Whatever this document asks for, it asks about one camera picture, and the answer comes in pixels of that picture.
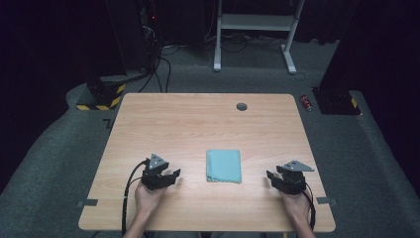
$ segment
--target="metal stand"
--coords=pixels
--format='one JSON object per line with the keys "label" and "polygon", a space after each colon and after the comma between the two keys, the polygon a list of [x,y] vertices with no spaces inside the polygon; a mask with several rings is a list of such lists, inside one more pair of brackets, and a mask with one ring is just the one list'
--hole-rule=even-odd
{"label": "metal stand", "polygon": [[219,0],[217,18],[216,49],[214,54],[214,70],[222,69],[221,63],[221,38],[222,29],[235,30],[259,30],[259,31],[280,31],[289,32],[286,45],[281,45],[281,52],[287,64],[290,74],[296,73],[293,59],[290,55],[290,47],[296,32],[297,25],[302,12],[305,0],[300,0],[293,16],[272,16],[272,15],[242,15],[242,14],[222,14],[222,0]]}

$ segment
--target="round hole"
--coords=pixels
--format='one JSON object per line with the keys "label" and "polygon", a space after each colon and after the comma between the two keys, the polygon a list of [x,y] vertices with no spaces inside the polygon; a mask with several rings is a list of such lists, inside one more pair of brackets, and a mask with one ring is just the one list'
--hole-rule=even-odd
{"label": "round hole", "polygon": [[237,109],[240,110],[240,111],[245,111],[245,110],[248,109],[248,106],[247,106],[247,104],[245,104],[243,102],[240,102],[240,103],[237,104]]}

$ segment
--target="wooden table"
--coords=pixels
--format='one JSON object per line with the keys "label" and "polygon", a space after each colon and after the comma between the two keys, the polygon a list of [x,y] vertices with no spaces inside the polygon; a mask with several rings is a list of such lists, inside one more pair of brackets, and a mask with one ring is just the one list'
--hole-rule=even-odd
{"label": "wooden table", "polygon": [[[238,103],[248,109],[238,110]],[[242,183],[206,180],[209,149],[240,150]],[[98,203],[84,206],[81,229],[121,230],[127,179],[152,153],[169,162],[170,172],[181,169],[181,175],[166,191],[147,230],[293,231],[265,173],[292,160],[315,169],[304,173],[306,180],[315,197],[326,196],[291,95],[129,93],[88,195]],[[135,215],[136,184],[129,195],[128,226]],[[315,231],[333,231],[330,206],[315,199],[315,207]]]}

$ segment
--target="folded towel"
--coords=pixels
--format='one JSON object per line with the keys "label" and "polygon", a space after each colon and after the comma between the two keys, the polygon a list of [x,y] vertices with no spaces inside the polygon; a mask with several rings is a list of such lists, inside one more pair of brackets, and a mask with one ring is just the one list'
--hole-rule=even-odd
{"label": "folded towel", "polygon": [[207,180],[241,183],[241,155],[238,150],[208,150]]}

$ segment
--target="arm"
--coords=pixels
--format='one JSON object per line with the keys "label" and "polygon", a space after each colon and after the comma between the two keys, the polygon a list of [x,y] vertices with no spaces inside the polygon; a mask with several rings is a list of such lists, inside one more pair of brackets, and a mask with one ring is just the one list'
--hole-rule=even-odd
{"label": "arm", "polygon": [[142,238],[145,231],[146,224],[152,213],[158,207],[161,196],[166,191],[167,187],[148,190],[140,181],[136,188],[136,204],[137,213],[127,230],[124,238]]}
{"label": "arm", "polygon": [[315,237],[315,233],[312,231],[308,221],[309,202],[306,197],[302,193],[290,195],[280,191],[280,194],[283,198],[286,213],[297,235],[301,238]]}

